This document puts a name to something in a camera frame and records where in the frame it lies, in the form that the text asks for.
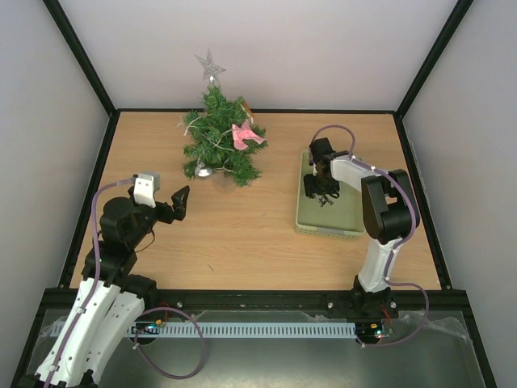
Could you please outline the green perforated plastic basket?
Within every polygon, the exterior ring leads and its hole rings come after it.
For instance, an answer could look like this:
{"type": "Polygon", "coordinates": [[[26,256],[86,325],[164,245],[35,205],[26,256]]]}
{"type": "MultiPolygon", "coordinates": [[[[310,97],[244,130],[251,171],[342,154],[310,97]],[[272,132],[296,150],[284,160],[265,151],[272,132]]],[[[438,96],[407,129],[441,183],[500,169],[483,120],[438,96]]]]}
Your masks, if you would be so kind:
{"type": "Polygon", "coordinates": [[[361,195],[340,183],[333,194],[306,196],[304,177],[313,175],[309,151],[301,153],[300,179],[296,203],[295,231],[333,238],[357,239],[365,234],[361,195]]]}

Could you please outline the silver star ornament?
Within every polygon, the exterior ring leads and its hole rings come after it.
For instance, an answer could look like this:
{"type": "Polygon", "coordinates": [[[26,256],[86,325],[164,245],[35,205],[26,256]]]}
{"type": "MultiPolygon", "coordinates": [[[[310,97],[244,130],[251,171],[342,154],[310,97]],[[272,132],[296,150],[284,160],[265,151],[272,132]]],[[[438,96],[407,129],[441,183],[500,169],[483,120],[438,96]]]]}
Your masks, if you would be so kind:
{"type": "Polygon", "coordinates": [[[214,62],[211,51],[208,50],[205,57],[195,55],[195,58],[203,67],[202,79],[207,81],[211,86],[220,86],[219,76],[223,74],[226,69],[214,62]]]}

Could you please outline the silver word ornament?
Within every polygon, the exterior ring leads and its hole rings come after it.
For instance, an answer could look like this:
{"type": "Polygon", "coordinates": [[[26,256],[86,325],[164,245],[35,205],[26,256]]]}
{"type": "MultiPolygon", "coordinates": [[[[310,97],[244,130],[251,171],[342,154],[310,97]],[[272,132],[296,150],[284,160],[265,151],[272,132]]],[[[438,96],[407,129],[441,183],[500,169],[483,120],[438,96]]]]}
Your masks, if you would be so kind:
{"type": "Polygon", "coordinates": [[[334,202],[327,195],[316,195],[316,199],[321,207],[334,204],[334,202]]]}

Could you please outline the pink fabric bow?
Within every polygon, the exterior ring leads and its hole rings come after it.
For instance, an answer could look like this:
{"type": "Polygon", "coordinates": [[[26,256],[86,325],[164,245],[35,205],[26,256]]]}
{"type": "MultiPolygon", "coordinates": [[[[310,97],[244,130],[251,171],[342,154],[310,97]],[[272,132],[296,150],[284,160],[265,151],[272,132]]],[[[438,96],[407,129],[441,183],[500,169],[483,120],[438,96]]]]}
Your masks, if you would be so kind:
{"type": "Polygon", "coordinates": [[[233,124],[231,127],[233,146],[236,150],[245,150],[248,145],[246,141],[254,141],[262,145],[266,139],[256,134],[247,122],[241,125],[233,124]]]}

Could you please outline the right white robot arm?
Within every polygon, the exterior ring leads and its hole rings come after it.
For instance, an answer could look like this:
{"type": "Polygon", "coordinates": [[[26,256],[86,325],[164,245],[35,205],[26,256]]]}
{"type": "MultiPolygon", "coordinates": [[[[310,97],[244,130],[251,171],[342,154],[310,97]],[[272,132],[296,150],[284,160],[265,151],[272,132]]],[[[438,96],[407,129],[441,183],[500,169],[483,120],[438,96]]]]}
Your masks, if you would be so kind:
{"type": "Polygon", "coordinates": [[[361,316],[372,316],[389,305],[393,265],[419,224],[409,176],[403,170],[384,171],[331,146],[321,150],[312,146],[309,154],[313,171],[303,178],[308,198],[330,205],[338,198],[341,183],[361,194],[369,243],[364,265],[354,279],[351,306],[361,316]]]}

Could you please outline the silver glitter ball ornament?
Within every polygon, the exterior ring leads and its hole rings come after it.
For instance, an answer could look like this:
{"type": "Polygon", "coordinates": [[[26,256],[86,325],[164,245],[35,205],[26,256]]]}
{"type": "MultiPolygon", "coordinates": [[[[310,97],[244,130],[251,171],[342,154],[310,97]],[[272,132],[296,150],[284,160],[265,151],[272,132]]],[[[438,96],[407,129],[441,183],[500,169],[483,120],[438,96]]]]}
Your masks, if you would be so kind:
{"type": "Polygon", "coordinates": [[[208,167],[203,162],[198,162],[195,167],[195,178],[196,179],[208,179],[213,175],[214,171],[211,167],[208,167]]]}

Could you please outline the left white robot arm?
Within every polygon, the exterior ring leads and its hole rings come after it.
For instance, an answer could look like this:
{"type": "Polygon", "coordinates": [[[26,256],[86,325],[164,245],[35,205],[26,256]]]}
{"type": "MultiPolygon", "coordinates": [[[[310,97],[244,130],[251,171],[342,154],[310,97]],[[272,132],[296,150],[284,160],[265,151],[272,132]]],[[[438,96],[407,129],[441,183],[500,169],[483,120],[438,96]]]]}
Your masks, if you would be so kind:
{"type": "Polygon", "coordinates": [[[137,248],[157,223],[185,218],[190,188],[179,189],[167,204],[155,200],[151,178],[128,184],[128,195],[108,200],[94,223],[93,248],[53,347],[33,374],[16,382],[17,387],[98,386],[130,325],[156,305],[156,281],[132,274],[137,248]]]}

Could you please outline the small green christmas tree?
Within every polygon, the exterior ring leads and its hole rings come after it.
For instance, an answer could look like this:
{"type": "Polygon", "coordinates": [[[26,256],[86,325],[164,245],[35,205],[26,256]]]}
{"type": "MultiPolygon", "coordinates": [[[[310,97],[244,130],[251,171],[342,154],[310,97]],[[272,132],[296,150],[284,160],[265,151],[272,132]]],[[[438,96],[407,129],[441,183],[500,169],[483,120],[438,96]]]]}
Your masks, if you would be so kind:
{"type": "Polygon", "coordinates": [[[209,171],[231,178],[238,187],[250,185],[262,175],[254,156],[268,147],[266,129],[250,117],[243,97],[229,99],[220,86],[209,85],[201,103],[201,112],[191,111],[183,118],[191,139],[183,147],[184,175],[195,179],[209,171]]]}

